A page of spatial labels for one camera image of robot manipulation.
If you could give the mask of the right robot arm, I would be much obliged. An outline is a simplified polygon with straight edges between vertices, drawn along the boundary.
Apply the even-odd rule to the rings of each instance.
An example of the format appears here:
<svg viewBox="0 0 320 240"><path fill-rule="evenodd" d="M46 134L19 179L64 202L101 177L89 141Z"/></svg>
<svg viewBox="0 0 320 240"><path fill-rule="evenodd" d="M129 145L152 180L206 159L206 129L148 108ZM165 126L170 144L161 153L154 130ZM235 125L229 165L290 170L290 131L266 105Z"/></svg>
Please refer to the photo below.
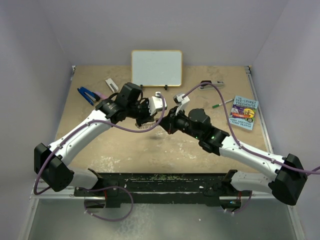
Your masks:
<svg viewBox="0 0 320 240"><path fill-rule="evenodd" d="M210 154L236 160L257 171L229 171L222 183L226 195L233 196L238 191L262 192L273 195L286 205L297 204L308 179L297 156L288 154L283 157L236 142L228 132L214 127L202 108L192 109L188 115L184 111L176 113L172 108L160 121L160 126L168 134L181 131L197 139L199 146Z"/></svg>

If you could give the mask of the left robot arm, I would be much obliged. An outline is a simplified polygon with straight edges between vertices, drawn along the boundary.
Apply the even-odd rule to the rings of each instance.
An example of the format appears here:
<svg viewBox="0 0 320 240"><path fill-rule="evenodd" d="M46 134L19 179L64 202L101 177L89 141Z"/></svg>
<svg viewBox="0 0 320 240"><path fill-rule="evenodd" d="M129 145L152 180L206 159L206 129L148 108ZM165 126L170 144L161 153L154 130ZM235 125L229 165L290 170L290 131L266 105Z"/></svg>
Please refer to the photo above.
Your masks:
<svg viewBox="0 0 320 240"><path fill-rule="evenodd" d="M91 141L111 127L119 129L119 122L126 118L138 124L154 121L154 116L164 113L166 101L160 92L149 98L143 97L142 88L128 82L118 93L100 101L95 109L78 126L60 139L34 149L36 180L43 180L55 192L66 187L80 187L91 196L103 191L102 177L92 169L70 168L76 155Z"/></svg>

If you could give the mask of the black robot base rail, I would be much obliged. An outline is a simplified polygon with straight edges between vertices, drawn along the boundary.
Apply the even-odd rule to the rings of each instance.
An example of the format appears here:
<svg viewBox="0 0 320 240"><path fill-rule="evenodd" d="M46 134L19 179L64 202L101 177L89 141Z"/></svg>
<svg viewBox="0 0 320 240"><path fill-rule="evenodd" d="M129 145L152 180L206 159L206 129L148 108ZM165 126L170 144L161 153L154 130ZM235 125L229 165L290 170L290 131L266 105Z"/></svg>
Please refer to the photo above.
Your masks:
<svg viewBox="0 0 320 240"><path fill-rule="evenodd" d="M231 185L235 170L228 173L101 173L94 191L76 188L75 196L105 200L105 207L121 204L200 204L238 209L241 198L250 196Z"/></svg>

